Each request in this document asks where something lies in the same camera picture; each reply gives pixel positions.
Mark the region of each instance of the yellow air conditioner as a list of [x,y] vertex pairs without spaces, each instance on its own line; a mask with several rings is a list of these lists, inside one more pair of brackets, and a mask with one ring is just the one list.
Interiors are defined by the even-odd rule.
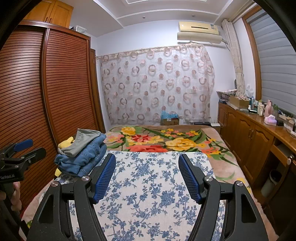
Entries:
[[208,23],[197,22],[179,22],[179,30],[177,34],[178,40],[190,40],[200,42],[210,42],[219,44],[222,36],[219,35],[218,27]]

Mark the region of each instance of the clothes pile on counter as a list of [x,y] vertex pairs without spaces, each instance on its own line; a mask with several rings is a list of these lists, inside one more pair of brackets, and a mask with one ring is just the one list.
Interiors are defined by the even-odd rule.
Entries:
[[106,135],[100,131],[78,129],[75,140],[70,137],[58,145],[59,154],[54,160],[58,165],[56,176],[60,172],[79,177],[88,175],[107,151],[105,139]]

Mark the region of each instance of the silver bolt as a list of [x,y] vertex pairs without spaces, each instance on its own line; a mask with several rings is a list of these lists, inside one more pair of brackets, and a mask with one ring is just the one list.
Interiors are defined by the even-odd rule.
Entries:
[[235,184],[238,185],[239,187],[242,187],[244,185],[242,181],[236,181]]
[[89,176],[83,176],[81,178],[82,181],[87,182],[89,180]]
[[55,188],[58,184],[59,184],[58,181],[54,181],[54,182],[51,183],[51,186]]
[[211,182],[213,181],[213,178],[211,176],[205,176],[205,180]]

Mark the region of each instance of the yellow cloth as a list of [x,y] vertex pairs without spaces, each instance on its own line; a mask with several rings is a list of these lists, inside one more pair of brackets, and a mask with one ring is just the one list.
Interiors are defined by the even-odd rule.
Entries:
[[62,172],[57,168],[57,169],[56,169],[56,172],[54,173],[54,175],[55,175],[56,177],[59,177],[61,174],[62,174]]
[[73,137],[69,137],[67,140],[62,141],[61,143],[59,143],[58,148],[65,148],[71,145],[71,142],[74,140]]

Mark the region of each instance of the pink tissue box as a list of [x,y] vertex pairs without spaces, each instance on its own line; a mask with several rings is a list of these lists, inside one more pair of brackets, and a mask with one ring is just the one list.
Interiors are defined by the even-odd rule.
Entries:
[[273,116],[273,115],[270,115],[269,117],[265,117],[264,122],[267,125],[276,126],[275,116]]

